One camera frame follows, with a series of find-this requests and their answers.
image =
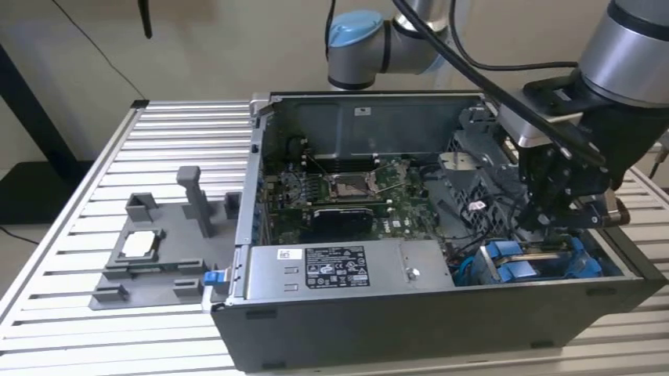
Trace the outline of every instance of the floor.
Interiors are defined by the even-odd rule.
[[[0,170],[0,179],[7,174],[7,170]],[[22,225],[22,226],[5,226],[5,228],[19,235],[34,241],[41,241],[50,229],[49,224],[45,225]],[[29,261],[33,252],[35,251],[37,245],[10,237],[5,232],[0,231],[0,256],[3,261],[0,262],[0,295],[5,295],[5,291],[13,285],[14,279],[17,278],[22,267]]]

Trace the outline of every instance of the white wall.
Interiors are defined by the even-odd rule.
[[[245,99],[253,92],[328,90],[326,0],[152,2],[154,38],[135,0],[59,0],[150,99]],[[338,13],[395,13],[389,0],[340,0]],[[82,158],[94,158],[138,98],[51,0],[0,2],[0,42]],[[377,89],[429,89],[432,76],[383,76]],[[0,168],[39,160],[0,107]]]
[[[469,19],[460,33],[481,63],[513,65],[579,61],[610,0],[469,0]],[[564,75],[568,70],[484,72],[504,88]],[[451,87],[473,89],[460,73]]]

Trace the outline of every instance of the slotted metal surface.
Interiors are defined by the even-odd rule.
[[[200,305],[91,311],[90,293],[126,215],[129,193],[182,202],[181,165],[200,165],[210,198],[242,186],[249,103],[152,102],[114,135],[74,200],[0,302],[0,375],[241,374]],[[624,231],[669,277],[669,198],[632,170],[619,195]],[[669,287],[631,313],[604,317],[564,349],[318,370],[321,375],[669,374]],[[313,374],[314,370],[294,374]]]

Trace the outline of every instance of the white label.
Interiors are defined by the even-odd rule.
[[[472,212],[476,212],[477,210],[481,210],[481,209],[485,209],[487,207],[487,204],[485,202],[483,201],[475,201],[472,203],[469,203],[469,211]]]
[[[277,260],[302,260],[302,248],[280,248]]]
[[[354,116],[369,116],[373,114],[372,107],[356,107],[354,108]]]

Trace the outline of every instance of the black cable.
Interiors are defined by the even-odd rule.
[[[11,237],[19,239],[19,240],[23,240],[23,241],[27,241],[29,243],[33,243],[35,245],[41,245],[39,242],[29,239],[27,237],[21,237],[19,235],[17,235],[15,233],[11,233],[9,229],[6,229],[3,226],[0,226],[0,231],[3,231],[7,235],[10,235]]]
[[[330,56],[330,27],[333,26],[333,18],[336,17],[337,0],[330,0],[330,10],[328,12],[328,20],[325,21],[325,59]]]
[[[451,36],[453,37],[453,42],[456,44],[456,48],[459,49],[463,58],[468,61],[468,63],[483,69],[484,71],[497,71],[497,72],[515,72],[515,71],[533,71],[537,69],[552,69],[552,68],[577,68],[579,63],[576,61],[556,61],[552,63],[535,63],[535,64],[523,64],[523,65],[488,65],[480,63],[475,58],[469,55],[463,46],[463,42],[460,40],[459,31],[456,28],[456,0],[451,2],[449,9],[449,24],[451,24]]]
[[[499,101],[509,107],[525,121],[535,125],[552,139],[559,148],[564,148],[579,157],[584,162],[595,167],[603,167],[606,159],[600,152],[584,140],[576,139],[567,134],[567,131],[553,127],[547,119],[532,110],[512,94],[509,94],[495,82],[492,82],[460,57],[459,53],[444,43],[440,36],[427,25],[425,21],[417,15],[415,9],[405,0],[393,0],[397,9],[408,18],[417,32],[431,43],[440,55],[459,70],[460,73]]]
[[[652,166],[651,174],[648,174],[650,179],[656,177],[659,167],[660,167],[660,162],[656,162]]]
[[[82,33],[83,36],[86,36],[86,38],[89,39],[89,41],[91,42],[91,44],[94,45],[95,49],[98,49],[98,52],[101,52],[101,55],[103,56],[105,60],[107,60],[107,64],[111,66],[111,68],[117,71],[117,73],[123,77],[123,80],[126,80],[126,82],[133,86],[133,88],[135,89],[135,91],[138,92],[139,96],[142,97],[142,99],[146,99],[148,97],[142,94],[142,92],[139,91],[138,87],[135,86],[135,84],[130,81],[129,77],[126,77],[126,74],[122,73],[122,71],[114,66],[113,64],[113,61],[109,59],[107,55],[105,54],[103,50],[101,49],[101,47],[98,46],[98,44],[94,42],[94,39],[91,39],[91,37],[89,36],[89,34],[86,34],[86,31],[85,29],[82,29],[82,27],[79,26],[79,24],[75,22],[75,20],[73,20],[73,17],[70,16],[70,14],[66,12],[66,10],[63,9],[63,7],[61,6],[59,2],[57,0],[51,0],[51,2],[55,4],[55,6],[58,6],[58,8],[61,9],[61,11],[63,12],[63,14],[66,15],[67,19],[70,20],[70,22],[73,23],[73,25],[75,25],[75,27],[79,29],[79,32]]]

